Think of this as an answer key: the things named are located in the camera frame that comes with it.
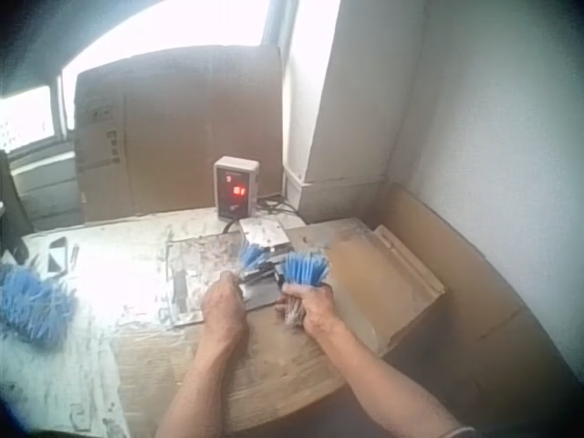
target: table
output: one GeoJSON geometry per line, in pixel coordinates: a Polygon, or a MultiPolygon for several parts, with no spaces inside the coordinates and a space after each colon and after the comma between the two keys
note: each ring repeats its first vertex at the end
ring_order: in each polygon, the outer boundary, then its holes
{"type": "MultiPolygon", "coordinates": [[[[341,316],[378,354],[443,293],[391,234],[373,233],[356,219],[310,226],[294,216],[277,220],[296,248],[325,249],[341,316]]],[[[43,254],[62,235],[79,244],[68,275],[79,307],[60,352],[41,355],[2,339],[2,391],[17,414],[36,428],[153,436],[202,328],[162,322],[165,242],[222,228],[213,209],[203,209],[29,236],[31,254],[43,254]]],[[[277,321],[272,308],[251,311],[248,322],[245,351],[225,383],[228,430],[285,416],[343,385],[318,346],[277,321]]]]}

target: bright window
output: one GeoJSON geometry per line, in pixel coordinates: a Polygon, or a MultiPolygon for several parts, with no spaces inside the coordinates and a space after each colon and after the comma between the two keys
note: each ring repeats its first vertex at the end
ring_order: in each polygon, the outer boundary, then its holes
{"type": "Polygon", "coordinates": [[[166,0],[126,20],[63,69],[67,126],[73,129],[77,76],[125,57],[174,47],[258,46],[270,0],[166,0]]]}
{"type": "Polygon", "coordinates": [[[53,135],[49,87],[0,99],[0,149],[10,152],[53,135]]]}

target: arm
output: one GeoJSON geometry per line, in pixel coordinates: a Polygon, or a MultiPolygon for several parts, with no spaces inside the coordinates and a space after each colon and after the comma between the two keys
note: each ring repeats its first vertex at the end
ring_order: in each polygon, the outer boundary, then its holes
{"type": "Polygon", "coordinates": [[[246,327],[245,307],[233,274],[221,274],[205,294],[202,311],[201,342],[157,438],[214,438],[222,434],[222,380],[246,327]]]}
{"type": "Polygon", "coordinates": [[[373,355],[355,337],[337,315],[329,286],[285,285],[284,292],[302,299],[305,331],[340,371],[373,421],[401,438],[438,438],[461,426],[428,391],[373,355]]]}

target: hand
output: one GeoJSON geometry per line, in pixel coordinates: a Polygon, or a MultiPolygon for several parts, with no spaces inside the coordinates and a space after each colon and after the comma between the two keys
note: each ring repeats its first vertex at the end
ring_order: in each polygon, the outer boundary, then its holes
{"type": "Polygon", "coordinates": [[[282,292],[284,294],[278,300],[276,311],[283,316],[286,307],[284,303],[288,297],[301,299],[306,311],[304,330],[313,338],[318,339],[327,335],[340,322],[332,288],[329,285],[312,287],[284,284],[282,292]]]}
{"type": "Polygon", "coordinates": [[[222,272],[203,297],[203,339],[207,345],[231,351],[247,327],[245,305],[237,277],[222,272]]]}

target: blue bristle bundle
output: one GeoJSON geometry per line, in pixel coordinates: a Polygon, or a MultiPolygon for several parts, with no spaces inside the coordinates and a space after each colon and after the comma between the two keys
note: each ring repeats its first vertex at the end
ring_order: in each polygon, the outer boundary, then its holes
{"type": "Polygon", "coordinates": [[[243,272],[252,271],[267,260],[267,251],[257,244],[245,244],[239,252],[239,260],[243,272]]]}
{"type": "Polygon", "coordinates": [[[329,261],[322,254],[289,253],[283,267],[287,283],[319,286],[329,272],[329,261]]]}
{"type": "Polygon", "coordinates": [[[20,266],[0,266],[0,321],[23,341],[40,349],[58,347],[75,307],[75,298],[58,283],[41,281],[20,266]]]}

